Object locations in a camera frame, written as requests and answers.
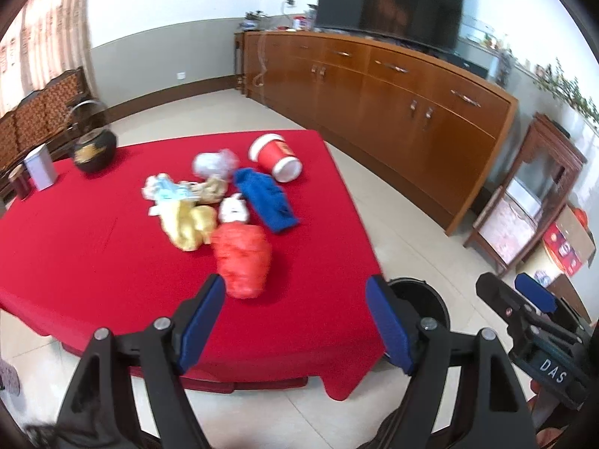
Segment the yellow towel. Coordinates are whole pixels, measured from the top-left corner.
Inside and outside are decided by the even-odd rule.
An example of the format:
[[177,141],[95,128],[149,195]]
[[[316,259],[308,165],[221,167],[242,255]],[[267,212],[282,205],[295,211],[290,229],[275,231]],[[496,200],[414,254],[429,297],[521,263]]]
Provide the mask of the yellow towel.
[[166,200],[155,206],[162,231],[178,249],[189,253],[211,243],[217,227],[217,213],[211,206],[191,201]]

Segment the red plastic bag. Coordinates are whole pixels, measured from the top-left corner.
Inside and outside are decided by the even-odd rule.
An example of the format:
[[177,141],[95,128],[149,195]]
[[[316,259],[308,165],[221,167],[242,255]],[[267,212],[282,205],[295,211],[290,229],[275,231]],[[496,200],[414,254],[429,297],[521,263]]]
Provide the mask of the red plastic bag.
[[217,273],[228,296],[254,299],[264,289],[271,263],[271,245],[261,226],[222,223],[211,235]]

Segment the black trash bin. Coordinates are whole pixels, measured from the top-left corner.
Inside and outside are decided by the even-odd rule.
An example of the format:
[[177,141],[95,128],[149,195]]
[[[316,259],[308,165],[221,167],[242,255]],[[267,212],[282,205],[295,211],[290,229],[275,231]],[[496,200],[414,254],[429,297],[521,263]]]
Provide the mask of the black trash bin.
[[405,349],[413,365],[420,361],[423,351],[423,340],[420,339],[419,330],[421,319],[430,317],[435,319],[440,326],[451,329],[451,317],[448,307],[442,296],[424,280],[409,277],[399,277],[388,281],[394,296],[407,303],[411,310],[409,314],[400,314],[400,323],[406,337]]

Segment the cardboard box red print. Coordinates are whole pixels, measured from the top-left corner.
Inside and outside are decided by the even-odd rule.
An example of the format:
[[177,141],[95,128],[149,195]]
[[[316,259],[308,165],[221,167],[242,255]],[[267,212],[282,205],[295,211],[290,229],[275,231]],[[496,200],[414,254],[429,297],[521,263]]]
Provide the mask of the cardboard box red print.
[[590,266],[596,242],[589,228],[587,213],[566,205],[543,234],[543,246],[549,258],[568,277],[582,266]]

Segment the dark wooden stand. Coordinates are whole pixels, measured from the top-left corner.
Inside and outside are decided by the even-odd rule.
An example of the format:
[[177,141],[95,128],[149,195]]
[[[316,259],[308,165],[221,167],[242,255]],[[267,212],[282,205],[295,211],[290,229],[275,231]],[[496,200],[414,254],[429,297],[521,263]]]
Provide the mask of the dark wooden stand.
[[478,246],[504,275],[559,216],[587,159],[546,114],[535,114],[507,173],[477,217],[465,246]]

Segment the red tablecloth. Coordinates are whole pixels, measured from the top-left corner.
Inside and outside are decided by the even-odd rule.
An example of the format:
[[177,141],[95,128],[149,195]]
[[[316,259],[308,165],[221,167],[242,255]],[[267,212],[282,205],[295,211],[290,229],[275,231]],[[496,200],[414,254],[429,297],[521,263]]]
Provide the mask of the red tablecloth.
[[[82,352],[93,332],[135,333],[174,313],[216,269],[208,246],[184,253],[148,215],[148,176],[186,177],[201,151],[245,157],[237,132],[120,148],[93,176],[57,163],[57,183],[15,202],[1,220],[1,306],[35,332]],[[264,293],[227,299],[198,364],[193,389],[300,386],[317,376],[346,399],[384,352],[365,303],[380,267],[350,194],[320,135],[287,131],[304,169],[284,191],[298,225],[268,237]]]

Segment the long wooden sideboard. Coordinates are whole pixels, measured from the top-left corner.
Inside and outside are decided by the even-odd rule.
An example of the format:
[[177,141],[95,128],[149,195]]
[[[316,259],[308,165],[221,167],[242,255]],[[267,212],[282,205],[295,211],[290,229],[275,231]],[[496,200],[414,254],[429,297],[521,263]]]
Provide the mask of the long wooden sideboard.
[[425,53],[363,37],[245,33],[246,96],[372,170],[447,234],[483,186],[514,96]]

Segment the green vine plant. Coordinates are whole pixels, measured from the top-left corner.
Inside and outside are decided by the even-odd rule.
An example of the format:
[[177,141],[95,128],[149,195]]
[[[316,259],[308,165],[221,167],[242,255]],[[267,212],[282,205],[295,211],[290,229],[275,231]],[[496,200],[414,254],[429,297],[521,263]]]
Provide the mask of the green vine plant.
[[566,103],[578,112],[590,125],[598,127],[598,107],[592,97],[583,95],[578,79],[569,80],[562,69],[559,59],[545,67],[535,69],[536,85],[548,92],[554,100]]

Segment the light blue face mask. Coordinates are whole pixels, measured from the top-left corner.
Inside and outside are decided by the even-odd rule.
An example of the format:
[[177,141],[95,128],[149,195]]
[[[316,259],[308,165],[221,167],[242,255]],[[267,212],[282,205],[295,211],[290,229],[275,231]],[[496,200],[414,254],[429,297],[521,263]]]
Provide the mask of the light blue face mask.
[[160,214],[160,205],[162,203],[169,201],[197,201],[197,196],[190,189],[188,183],[184,181],[175,183],[171,179],[171,176],[166,173],[148,176],[141,189],[141,194],[145,200],[153,201],[154,203],[148,210],[150,217]]

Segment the dark red jar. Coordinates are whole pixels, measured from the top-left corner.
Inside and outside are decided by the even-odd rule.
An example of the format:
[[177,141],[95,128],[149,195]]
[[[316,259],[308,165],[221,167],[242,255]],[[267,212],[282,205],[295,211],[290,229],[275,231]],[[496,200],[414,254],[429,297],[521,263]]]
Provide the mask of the dark red jar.
[[16,165],[9,173],[9,181],[13,187],[14,193],[20,200],[25,200],[31,193],[30,180],[28,179],[27,169],[23,164]]

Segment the white crumpled plastic bag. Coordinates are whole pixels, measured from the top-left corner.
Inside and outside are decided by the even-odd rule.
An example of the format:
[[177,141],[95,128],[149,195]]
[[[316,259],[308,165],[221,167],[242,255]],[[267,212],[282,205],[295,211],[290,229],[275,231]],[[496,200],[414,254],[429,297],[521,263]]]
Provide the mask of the white crumpled plastic bag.
[[221,201],[218,209],[218,221],[220,223],[248,223],[249,220],[249,209],[241,193],[233,193]]

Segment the beige crumpled paper bag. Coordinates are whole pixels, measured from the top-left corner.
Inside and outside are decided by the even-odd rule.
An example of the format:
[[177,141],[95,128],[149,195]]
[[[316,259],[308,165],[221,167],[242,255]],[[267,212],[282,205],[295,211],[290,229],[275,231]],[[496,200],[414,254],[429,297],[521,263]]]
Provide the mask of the beige crumpled paper bag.
[[218,204],[228,190],[228,182],[212,175],[202,183],[182,180],[180,185],[189,193],[189,200],[200,205]]

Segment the white tin box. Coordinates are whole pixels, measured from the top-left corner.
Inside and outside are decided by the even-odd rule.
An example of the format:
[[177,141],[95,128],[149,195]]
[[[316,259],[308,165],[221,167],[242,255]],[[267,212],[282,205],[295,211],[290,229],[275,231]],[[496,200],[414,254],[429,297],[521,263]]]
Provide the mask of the white tin box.
[[23,161],[37,190],[45,190],[58,180],[58,172],[46,144],[31,150]]

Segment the blue towel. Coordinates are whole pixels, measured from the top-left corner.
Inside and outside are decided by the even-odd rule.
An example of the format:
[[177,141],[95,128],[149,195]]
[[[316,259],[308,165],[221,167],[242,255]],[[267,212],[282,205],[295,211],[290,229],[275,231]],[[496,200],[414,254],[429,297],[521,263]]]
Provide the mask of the blue towel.
[[280,233],[300,223],[272,176],[250,167],[240,168],[234,172],[234,185],[271,232]]

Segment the black iron teapot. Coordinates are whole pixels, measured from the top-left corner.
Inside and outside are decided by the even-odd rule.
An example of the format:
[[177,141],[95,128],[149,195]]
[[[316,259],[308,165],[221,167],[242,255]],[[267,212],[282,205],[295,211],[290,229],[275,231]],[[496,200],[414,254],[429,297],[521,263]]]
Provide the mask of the black iron teapot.
[[64,119],[65,130],[72,137],[69,156],[85,174],[107,168],[115,158],[117,136],[107,116],[107,106],[97,98],[74,100]]

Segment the clear crumpled plastic bag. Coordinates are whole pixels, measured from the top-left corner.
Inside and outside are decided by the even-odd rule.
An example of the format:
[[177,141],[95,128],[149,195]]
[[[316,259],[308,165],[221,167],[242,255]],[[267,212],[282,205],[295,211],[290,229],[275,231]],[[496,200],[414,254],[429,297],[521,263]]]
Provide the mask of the clear crumpled plastic bag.
[[192,173],[202,178],[217,176],[220,180],[230,180],[237,169],[238,156],[228,149],[200,153],[192,161]]

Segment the red paper cup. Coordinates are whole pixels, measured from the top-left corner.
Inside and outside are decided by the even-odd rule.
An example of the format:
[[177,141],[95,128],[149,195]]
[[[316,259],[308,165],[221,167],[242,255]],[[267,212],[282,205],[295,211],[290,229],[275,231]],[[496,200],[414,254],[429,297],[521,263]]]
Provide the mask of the red paper cup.
[[249,159],[267,170],[279,183],[290,183],[302,172],[302,163],[285,139],[274,133],[259,136],[250,146]]

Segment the wooden sofa bench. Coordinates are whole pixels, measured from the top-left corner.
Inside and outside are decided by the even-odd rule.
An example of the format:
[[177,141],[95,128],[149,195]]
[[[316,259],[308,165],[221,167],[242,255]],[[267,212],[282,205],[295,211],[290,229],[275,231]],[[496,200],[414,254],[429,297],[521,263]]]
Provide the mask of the wooden sofa bench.
[[23,163],[27,153],[44,144],[51,159],[63,159],[76,139],[105,124],[106,112],[94,102],[80,67],[30,93],[1,117],[1,197],[13,193],[9,173]]

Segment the black television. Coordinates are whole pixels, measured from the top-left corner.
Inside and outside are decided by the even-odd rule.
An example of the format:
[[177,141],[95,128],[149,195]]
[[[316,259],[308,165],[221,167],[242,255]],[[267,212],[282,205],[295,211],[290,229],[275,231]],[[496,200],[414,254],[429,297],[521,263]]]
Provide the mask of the black television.
[[315,26],[455,49],[464,0],[318,0]]

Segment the small wooden side table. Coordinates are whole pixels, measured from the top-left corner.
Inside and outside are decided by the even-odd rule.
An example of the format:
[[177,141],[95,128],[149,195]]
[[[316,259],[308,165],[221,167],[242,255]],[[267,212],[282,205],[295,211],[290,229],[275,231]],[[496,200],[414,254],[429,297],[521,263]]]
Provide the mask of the small wooden side table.
[[235,89],[242,95],[246,94],[244,57],[245,33],[243,31],[237,31],[234,34],[234,78]]

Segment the patterned curtain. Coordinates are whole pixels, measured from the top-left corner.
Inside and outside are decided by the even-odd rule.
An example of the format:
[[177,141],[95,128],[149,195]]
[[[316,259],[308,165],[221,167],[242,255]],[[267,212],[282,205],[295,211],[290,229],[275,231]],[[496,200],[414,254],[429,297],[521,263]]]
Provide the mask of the patterned curtain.
[[1,113],[67,70],[95,87],[87,0],[27,0],[1,40]]

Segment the potted plant on sideboard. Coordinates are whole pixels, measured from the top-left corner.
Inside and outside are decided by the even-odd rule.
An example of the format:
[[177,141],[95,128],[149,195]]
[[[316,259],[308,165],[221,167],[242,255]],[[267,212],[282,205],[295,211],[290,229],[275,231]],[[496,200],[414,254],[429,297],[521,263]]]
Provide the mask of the potted plant on sideboard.
[[238,25],[241,31],[261,31],[269,27],[269,16],[262,10],[248,11]]

